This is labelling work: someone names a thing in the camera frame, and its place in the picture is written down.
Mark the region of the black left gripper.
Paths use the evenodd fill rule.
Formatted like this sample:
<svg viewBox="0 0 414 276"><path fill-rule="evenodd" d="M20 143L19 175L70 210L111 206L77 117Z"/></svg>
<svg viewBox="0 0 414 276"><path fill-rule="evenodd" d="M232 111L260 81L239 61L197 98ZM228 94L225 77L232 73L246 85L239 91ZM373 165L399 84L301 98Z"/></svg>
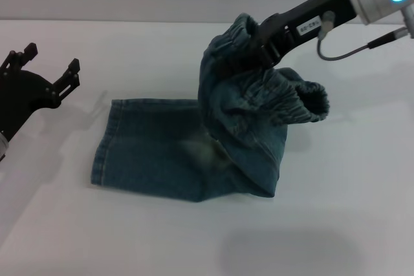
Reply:
<svg viewBox="0 0 414 276"><path fill-rule="evenodd" d="M6 140L11 140L35 111L59 107L60 98L80 86L77 58L54 82L23 70L37 54L37 45L29 43L22 52L11 50L1 65L1 134Z"/></svg>

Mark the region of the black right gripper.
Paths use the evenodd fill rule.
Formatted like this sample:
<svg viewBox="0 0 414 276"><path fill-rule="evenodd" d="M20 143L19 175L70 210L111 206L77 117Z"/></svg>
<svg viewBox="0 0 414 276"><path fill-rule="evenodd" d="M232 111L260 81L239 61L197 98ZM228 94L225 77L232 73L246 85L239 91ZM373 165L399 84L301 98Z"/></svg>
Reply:
<svg viewBox="0 0 414 276"><path fill-rule="evenodd" d="M230 27L219 36L223 70L272 68L291 50L318 36L327 12L334 14L334 27L356 17L350 0L308 0L287 12L268 17L259 27Z"/></svg>

